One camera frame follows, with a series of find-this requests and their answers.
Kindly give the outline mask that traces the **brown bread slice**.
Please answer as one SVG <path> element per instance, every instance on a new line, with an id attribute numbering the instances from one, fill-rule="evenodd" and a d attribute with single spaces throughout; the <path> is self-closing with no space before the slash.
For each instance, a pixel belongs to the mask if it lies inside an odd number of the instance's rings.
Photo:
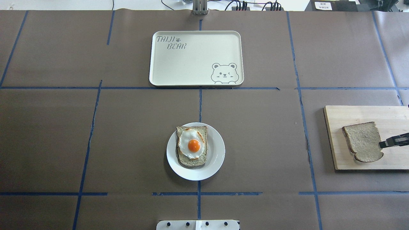
<path id="1" fill-rule="evenodd" d="M 384 156 L 375 122 L 366 122 L 342 127 L 349 150 L 361 163 L 372 163 Z"/>

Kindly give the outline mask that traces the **white column base plate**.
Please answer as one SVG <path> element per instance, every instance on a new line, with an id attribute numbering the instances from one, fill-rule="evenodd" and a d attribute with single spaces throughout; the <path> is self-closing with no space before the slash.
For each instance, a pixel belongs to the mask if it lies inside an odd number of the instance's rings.
<path id="1" fill-rule="evenodd" d="M 222 220 L 165 220 L 159 221 L 156 230 L 240 230 L 240 221 Z"/>

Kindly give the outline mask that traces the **bread slice under egg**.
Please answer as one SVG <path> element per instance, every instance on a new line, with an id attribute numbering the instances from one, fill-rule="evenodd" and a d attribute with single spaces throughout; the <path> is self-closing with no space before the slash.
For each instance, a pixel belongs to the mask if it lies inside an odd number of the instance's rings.
<path id="1" fill-rule="evenodd" d="M 179 149 L 178 149 L 178 134 L 179 132 L 177 131 L 176 127 L 176 134 L 177 134 L 177 143 L 176 143 L 176 150 L 177 150 L 177 156 L 179 163 L 183 166 L 186 167 L 196 167 L 196 166 L 202 166 L 206 163 L 207 160 L 207 152 L 208 152 L 208 141 L 207 141 L 207 136 L 208 136 L 208 128 L 206 126 L 191 126 L 194 129 L 197 129 L 199 133 L 203 136 L 205 140 L 205 147 L 204 147 L 204 153 L 202 156 L 199 157 L 199 159 L 196 160 L 190 160 L 185 156 L 182 156 L 179 154 Z"/>

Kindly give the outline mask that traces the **wooden cutting board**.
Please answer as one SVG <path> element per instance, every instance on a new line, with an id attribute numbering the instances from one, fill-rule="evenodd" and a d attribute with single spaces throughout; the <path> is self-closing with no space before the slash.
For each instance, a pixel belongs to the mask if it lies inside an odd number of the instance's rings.
<path id="1" fill-rule="evenodd" d="M 408 146 L 383 149 L 383 157 L 361 163 L 349 151 L 342 127 L 374 122 L 385 140 L 409 131 L 409 111 L 405 106 L 325 106 L 323 108 L 336 170 L 408 169 Z"/>

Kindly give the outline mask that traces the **black box with label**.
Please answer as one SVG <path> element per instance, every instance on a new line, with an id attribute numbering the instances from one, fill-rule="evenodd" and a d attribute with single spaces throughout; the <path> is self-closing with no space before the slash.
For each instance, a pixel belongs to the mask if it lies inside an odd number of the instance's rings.
<path id="1" fill-rule="evenodd" d="M 358 12 L 355 1 L 347 0 L 310 0 L 305 8 L 306 12 L 334 11 L 334 12 Z"/>

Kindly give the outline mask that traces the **cream bear serving tray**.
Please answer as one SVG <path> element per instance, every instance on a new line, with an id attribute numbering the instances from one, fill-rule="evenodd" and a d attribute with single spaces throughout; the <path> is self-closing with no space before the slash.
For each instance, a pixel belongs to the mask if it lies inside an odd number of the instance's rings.
<path id="1" fill-rule="evenodd" d="M 149 82 L 155 86 L 239 86 L 244 82 L 236 31 L 158 31 L 152 36 Z"/>

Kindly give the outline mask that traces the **aluminium frame post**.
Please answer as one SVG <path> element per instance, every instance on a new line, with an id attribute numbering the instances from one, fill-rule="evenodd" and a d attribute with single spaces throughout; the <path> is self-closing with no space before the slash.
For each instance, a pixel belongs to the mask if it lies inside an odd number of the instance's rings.
<path id="1" fill-rule="evenodd" d="M 193 0 L 193 9 L 192 9 L 192 14 L 193 15 L 207 15 L 208 14 L 208 6 L 207 6 L 207 0 Z"/>

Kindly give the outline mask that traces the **fried egg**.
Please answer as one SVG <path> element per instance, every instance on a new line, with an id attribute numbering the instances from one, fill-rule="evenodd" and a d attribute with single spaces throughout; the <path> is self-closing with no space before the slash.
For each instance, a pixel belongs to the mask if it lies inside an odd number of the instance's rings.
<path id="1" fill-rule="evenodd" d="M 190 160 L 199 159 L 205 151 L 205 140 L 197 129 L 177 127 L 179 154 Z"/>

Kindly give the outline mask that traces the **black power strip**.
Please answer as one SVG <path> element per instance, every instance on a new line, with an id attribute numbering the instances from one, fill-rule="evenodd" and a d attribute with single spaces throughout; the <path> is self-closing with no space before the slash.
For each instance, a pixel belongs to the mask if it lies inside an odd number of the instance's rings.
<path id="1" fill-rule="evenodd" d="M 234 5 L 234 6 L 229 6 L 225 10 L 232 10 L 232 11 L 285 11 L 285 9 L 280 5 L 280 4 L 267 4 L 264 6 L 262 5 Z"/>

